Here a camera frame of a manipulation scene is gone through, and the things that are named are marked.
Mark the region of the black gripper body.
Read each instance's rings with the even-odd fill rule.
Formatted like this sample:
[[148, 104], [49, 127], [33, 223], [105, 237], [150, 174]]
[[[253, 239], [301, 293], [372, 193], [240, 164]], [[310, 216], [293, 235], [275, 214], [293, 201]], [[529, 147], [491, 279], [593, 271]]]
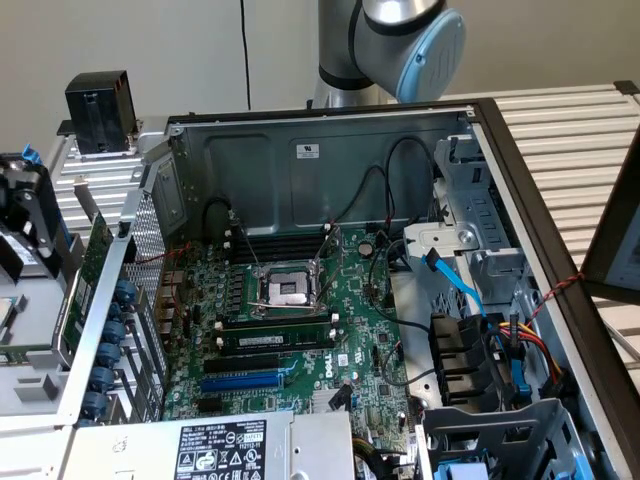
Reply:
[[50, 190], [48, 169], [19, 155], [1, 156], [1, 211], [17, 204], [17, 198], [24, 193], [32, 198], [40, 197]]

